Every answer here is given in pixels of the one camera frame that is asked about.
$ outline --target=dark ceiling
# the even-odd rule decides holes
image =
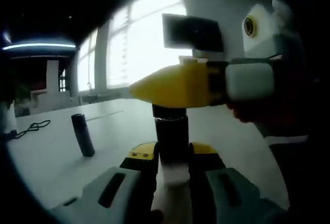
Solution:
[[[2,0],[0,45],[4,32],[12,43],[26,39],[64,38],[80,45],[128,0]]]

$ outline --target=white block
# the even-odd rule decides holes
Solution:
[[[269,97],[274,93],[273,69],[268,63],[229,65],[226,68],[226,85],[233,101]]]

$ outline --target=black cylindrical object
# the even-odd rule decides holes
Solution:
[[[163,165],[187,163],[189,134],[187,110],[153,105],[160,161]]]
[[[88,127],[84,114],[75,114],[71,116],[74,133],[84,157],[92,157],[95,154],[93,143],[88,132]]]

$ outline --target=window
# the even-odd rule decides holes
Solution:
[[[64,92],[67,90],[66,80],[65,80],[65,69],[60,75],[60,92]]]
[[[97,30],[82,43],[78,52],[78,91],[87,91],[95,89],[95,46]]]
[[[163,44],[162,14],[186,15],[182,0],[137,0],[120,9],[110,22],[107,88],[126,87],[170,65],[192,50]]]

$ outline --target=table surface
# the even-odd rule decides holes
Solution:
[[[71,115],[85,114],[95,147],[92,158],[81,155]],[[227,167],[233,167],[284,208],[289,201],[281,171],[268,144],[252,123],[243,124],[225,106],[188,109],[189,140],[212,145]],[[152,106],[119,99],[17,118],[18,131],[50,119],[37,132],[8,143],[23,180],[47,209],[81,196],[85,185],[112,166],[119,166],[131,148],[156,141]]]

